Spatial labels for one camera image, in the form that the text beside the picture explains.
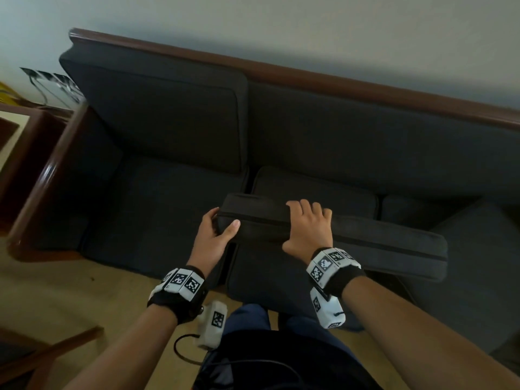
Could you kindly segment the person's left hand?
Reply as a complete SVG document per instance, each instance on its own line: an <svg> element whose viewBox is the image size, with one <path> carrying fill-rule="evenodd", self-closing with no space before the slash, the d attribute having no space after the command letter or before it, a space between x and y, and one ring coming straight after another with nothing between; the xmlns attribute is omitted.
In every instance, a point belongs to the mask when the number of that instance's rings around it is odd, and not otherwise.
<svg viewBox="0 0 520 390"><path fill-rule="evenodd" d="M221 234L218 235L213 228L213 219L218 214L218 211L219 208L216 207L203 216L187 262L188 266L200 270L205 279L208 278L218 264L227 246L227 244L219 242Z"/></svg>

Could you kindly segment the person's right hand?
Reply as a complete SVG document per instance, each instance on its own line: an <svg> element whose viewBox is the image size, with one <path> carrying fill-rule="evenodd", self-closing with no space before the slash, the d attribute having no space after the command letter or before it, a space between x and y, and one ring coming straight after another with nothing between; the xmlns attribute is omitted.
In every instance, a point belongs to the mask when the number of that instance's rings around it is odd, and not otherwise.
<svg viewBox="0 0 520 390"><path fill-rule="evenodd" d="M308 265L317 249L333 247L332 229L323 227L323 208L319 203L311 204L314 212L313 220L307 220L302 216L300 201L288 201L286 205L290 210L291 229L290 237L283 243L282 249Z"/></svg>

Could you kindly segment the dark grey seat cushion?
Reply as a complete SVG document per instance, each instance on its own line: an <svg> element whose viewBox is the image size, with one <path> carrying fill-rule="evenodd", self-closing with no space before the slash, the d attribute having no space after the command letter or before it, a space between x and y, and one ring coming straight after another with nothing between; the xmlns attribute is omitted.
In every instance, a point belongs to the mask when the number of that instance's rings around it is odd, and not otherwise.
<svg viewBox="0 0 520 390"><path fill-rule="evenodd" d="M258 171L251 193L281 203L307 199L310 203L318 202L323 208L332 209L335 215L375 219L379 210L379 199L369 190L269 166Z"/></svg>
<svg viewBox="0 0 520 390"><path fill-rule="evenodd" d="M281 246L290 237L289 207L267 197L228 194L213 225L221 234L234 220L241 222L233 238L238 244ZM331 229L335 246L369 270L432 282L447 275L448 244L441 235L348 215L334 215Z"/></svg>
<svg viewBox="0 0 520 390"><path fill-rule="evenodd" d="M247 178L247 168L234 175L127 155L80 252L100 264L160 279L185 265L204 214L227 194L243 192Z"/></svg>

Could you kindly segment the person's left forearm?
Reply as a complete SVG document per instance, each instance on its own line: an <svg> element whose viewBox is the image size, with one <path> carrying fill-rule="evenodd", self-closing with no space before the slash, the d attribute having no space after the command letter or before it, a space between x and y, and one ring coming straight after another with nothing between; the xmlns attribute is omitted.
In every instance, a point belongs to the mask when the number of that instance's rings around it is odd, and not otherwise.
<svg viewBox="0 0 520 390"><path fill-rule="evenodd" d="M63 390L144 390L177 325L170 309L150 305Z"/></svg>

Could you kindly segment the person's right forearm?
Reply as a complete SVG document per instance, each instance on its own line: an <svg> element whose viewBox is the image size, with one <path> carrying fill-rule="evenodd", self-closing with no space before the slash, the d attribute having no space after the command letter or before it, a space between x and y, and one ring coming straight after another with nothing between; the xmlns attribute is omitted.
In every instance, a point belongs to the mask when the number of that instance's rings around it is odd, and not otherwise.
<svg viewBox="0 0 520 390"><path fill-rule="evenodd" d="M412 303L367 277L342 300L411 390L520 390L520 377Z"/></svg>

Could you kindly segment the black marker wristband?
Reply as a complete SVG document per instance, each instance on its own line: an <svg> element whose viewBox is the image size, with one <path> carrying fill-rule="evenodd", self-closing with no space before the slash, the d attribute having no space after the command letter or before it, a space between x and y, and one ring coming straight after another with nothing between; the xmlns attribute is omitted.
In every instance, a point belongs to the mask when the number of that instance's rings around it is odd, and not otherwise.
<svg viewBox="0 0 520 390"><path fill-rule="evenodd" d="M202 311L209 289L203 272L191 265L167 273L151 292L147 307L168 308L178 325L194 321Z"/></svg>
<svg viewBox="0 0 520 390"><path fill-rule="evenodd" d="M341 298L349 282L367 276L360 263L345 250L337 248L317 249L306 272L313 287L327 301L332 296Z"/></svg>

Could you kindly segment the long dark grey back cushion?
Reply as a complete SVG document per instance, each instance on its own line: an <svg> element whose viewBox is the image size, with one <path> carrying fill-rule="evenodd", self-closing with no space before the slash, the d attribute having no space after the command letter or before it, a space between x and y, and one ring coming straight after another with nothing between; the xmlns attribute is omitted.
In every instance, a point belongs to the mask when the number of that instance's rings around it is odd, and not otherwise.
<svg viewBox="0 0 520 390"><path fill-rule="evenodd" d="M249 84L249 159L408 196L520 203L520 132Z"/></svg>

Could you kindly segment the person's blue trousers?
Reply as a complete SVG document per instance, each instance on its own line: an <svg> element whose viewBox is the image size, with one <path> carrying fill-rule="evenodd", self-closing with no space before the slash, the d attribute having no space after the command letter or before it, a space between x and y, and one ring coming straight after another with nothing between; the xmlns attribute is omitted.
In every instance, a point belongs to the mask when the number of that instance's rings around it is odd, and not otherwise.
<svg viewBox="0 0 520 390"><path fill-rule="evenodd" d="M265 308L245 304L226 320L192 390L382 390L351 350L308 317L282 314L273 330Z"/></svg>

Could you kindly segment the large dark grey cushion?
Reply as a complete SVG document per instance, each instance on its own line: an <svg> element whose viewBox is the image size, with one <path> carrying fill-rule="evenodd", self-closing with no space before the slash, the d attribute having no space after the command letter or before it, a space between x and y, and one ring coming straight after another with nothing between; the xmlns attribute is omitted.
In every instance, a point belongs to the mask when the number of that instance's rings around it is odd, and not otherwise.
<svg viewBox="0 0 520 390"><path fill-rule="evenodd" d="M520 331L520 224L477 201L436 225L448 244L442 282L402 281L425 312L491 353Z"/></svg>

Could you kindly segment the brown wooden side table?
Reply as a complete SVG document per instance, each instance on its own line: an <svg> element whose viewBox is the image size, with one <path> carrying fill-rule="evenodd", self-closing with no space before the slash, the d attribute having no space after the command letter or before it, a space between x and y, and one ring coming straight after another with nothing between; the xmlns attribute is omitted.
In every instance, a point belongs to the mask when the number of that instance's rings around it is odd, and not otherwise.
<svg viewBox="0 0 520 390"><path fill-rule="evenodd" d="M0 237L9 234L65 127L48 111L0 103Z"/></svg>

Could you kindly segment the clear stand with checkered markers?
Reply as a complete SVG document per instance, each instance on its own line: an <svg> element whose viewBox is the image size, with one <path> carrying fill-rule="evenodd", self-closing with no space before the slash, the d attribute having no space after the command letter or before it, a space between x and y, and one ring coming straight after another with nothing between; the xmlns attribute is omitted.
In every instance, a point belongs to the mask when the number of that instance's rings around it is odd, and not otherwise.
<svg viewBox="0 0 520 390"><path fill-rule="evenodd" d="M67 75L20 67L31 87L40 95L41 107L74 111L85 100L79 87Z"/></svg>

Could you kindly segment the yellow object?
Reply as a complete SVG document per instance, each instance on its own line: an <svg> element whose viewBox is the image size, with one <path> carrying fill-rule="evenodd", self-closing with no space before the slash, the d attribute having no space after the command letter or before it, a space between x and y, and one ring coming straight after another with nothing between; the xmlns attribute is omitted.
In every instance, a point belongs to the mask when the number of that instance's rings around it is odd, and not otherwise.
<svg viewBox="0 0 520 390"><path fill-rule="evenodd" d="M18 95L8 85L0 82L0 103L18 106Z"/></svg>

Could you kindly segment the dark sofa with wooden frame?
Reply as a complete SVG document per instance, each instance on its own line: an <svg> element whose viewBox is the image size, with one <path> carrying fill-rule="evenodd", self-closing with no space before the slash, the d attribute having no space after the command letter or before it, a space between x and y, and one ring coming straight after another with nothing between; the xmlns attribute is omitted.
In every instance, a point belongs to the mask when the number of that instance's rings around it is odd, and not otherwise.
<svg viewBox="0 0 520 390"><path fill-rule="evenodd" d="M226 67L242 72L248 80L248 87L250 83L280 86L395 109L501 126L520 132L520 108L507 109L77 28L71 30L70 39L71 48L80 50L126 48ZM249 121L248 94L248 132ZM246 143L245 169L248 169L248 178L244 191L235 193L254 195L251 193L253 183L258 171L264 166L250 162L248 133ZM127 155L178 163L140 154L123 146L85 98L65 127L9 232L10 255L21 262L87 259L80 252L83 237L111 179ZM432 232L431 229L458 211L477 201L486 201L504 209L520 224L520 203L495 201L483 196L424 197L383 194L355 184L345 185L376 194L379 210L376 218L371 220ZM365 269L376 282L416 303L402 281L403 278L413 277ZM268 245L231 242L231 247L225 250L224 258L209 276L209 287L223 291L230 298L243 303L259 303L280 313L316 317L309 298L311 285L308 276L301 264L284 254L280 246L269 248Z"/></svg>

